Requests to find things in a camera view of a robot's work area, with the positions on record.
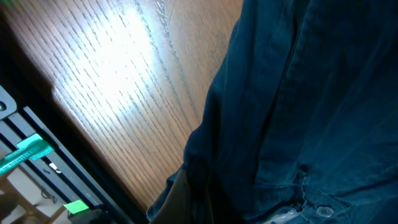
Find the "dark blue denim shorts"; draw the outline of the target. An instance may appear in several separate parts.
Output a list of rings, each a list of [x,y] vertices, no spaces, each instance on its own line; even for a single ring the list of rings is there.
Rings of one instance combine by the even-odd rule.
[[[244,1],[152,223],[396,223],[397,2]]]

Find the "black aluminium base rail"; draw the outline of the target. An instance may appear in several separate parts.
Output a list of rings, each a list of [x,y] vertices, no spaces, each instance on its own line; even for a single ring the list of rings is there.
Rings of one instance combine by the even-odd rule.
[[[120,194],[108,176],[100,175],[100,183],[93,178],[70,154],[67,148],[51,133],[45,123],[28,106],[23,107],[5,88],[1,88],[1,146],[6,152],[15,152],[19,146],[27,147],[36,140],[43,140],[51,149],[39,159],[28,159],[22,167],[48,192],[61,202],[77,203],[89,209],[101,209],[117,223],[139,223],[130,217],[122,206],[133,209]]]

